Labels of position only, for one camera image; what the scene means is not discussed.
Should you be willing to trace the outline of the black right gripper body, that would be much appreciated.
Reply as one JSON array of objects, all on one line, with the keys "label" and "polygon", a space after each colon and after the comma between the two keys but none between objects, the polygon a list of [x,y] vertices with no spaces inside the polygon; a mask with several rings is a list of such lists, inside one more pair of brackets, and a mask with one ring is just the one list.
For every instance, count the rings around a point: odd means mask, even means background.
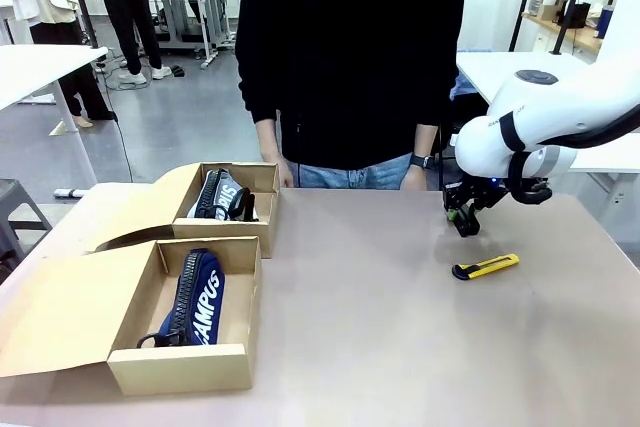
[{"label": "black right gripper body", "polygon": [[501,179],[462,177],[443,187],[443,203],[447,211],[460,210],[473,205],[476,210],[492,208],[505,197],[505,185]]}]

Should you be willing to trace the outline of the person's left hand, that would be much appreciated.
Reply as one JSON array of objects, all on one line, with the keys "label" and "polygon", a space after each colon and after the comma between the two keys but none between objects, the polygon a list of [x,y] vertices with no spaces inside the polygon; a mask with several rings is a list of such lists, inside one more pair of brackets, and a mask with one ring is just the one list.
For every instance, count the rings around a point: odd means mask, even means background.
[{"label": "person's left hand", "polygon": [[408,191],[426,191],[427,190],[427,177],[425,171],[416,165],[411,165],[403,177],[401,184],[401,190]]}]

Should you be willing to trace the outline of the person's right hand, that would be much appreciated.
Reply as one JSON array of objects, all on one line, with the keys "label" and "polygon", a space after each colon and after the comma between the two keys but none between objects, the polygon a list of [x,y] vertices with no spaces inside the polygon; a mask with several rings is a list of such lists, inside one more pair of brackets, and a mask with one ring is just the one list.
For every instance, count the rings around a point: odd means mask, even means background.
[{"label": "person's right hand", "polygon": [[281,156],[273,160],[278,167],[280,186],[284,188],[294,188],[295,180],[288,162]]}]

